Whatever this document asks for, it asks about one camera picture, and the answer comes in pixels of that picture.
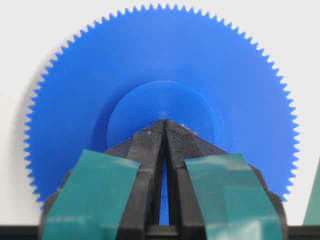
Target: green tape piece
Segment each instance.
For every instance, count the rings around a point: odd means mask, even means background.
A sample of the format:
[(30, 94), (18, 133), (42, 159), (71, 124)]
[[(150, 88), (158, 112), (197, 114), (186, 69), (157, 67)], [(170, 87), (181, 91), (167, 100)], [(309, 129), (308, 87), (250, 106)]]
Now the green tape piece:
[(278, 214), (241, 154), (185, 160), (207, 240), (281, 240)]
[(44, 240), (115, 240), (139, 163), (84, 150), (45, 220)]
[(320, 225), (320, 162), (312, 187), (311, 196), (306, 210), (304, 225)]

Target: blue plastic gear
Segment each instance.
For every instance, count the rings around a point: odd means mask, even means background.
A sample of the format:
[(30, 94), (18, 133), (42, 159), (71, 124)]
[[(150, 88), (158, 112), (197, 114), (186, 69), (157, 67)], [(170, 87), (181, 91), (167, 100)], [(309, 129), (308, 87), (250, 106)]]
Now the blue plastic gear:
[(62, 47), (29, 106), (25, 141), (38, 201), (83, 149), (102, 152), (158, 119), (245, 159), (279, 196), (297, 160), (294, 108), (263, 50), (224, 20), (160, 5), (118, 12)]

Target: teal tape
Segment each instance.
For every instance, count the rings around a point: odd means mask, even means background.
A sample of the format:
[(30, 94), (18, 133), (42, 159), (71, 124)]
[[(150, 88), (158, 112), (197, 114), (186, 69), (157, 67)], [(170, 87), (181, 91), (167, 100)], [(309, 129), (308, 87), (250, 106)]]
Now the teal tape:
[(84, 150), (45, 220), (43, 240), (115, 240), (139, 163)]
[(304, 217), (304, 225), (320, 225), (320, 162), (315, 174), (308, 208)]
[(281, 240), (278, 214), (241, 154), (185, 160), (207, 240)]

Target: white background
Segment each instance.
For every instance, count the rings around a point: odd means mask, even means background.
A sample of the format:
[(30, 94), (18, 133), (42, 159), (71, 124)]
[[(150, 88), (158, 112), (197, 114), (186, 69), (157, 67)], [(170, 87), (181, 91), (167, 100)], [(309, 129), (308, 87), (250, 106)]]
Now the white background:
[[(40, 204), (27, 178), (23, 152), (26, 106), (54, 52), (86, 24), (124, 8), (153, 1), (0, 2), (0, 225), (38, 224)], [(319, 1), (170, 1), (224, 17), (264, 48), (288, 83), (298, 115), (300, 161), (285, 210), (290, 225), (303, 222), (320, 157)]]

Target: spur gear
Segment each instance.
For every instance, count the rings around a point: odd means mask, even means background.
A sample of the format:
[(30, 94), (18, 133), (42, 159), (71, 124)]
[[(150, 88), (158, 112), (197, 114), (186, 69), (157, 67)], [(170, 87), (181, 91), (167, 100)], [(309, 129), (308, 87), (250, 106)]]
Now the spur gear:
[(103, 152), (168, 118), (242, 153), (271, 191), (288, 193), (297, 160), (292, 100), (263, 50), (231, 26), (151, 5), (75, 35), (38, 83), (25, 123), (38, 201), (57, 190), (83, 149)]

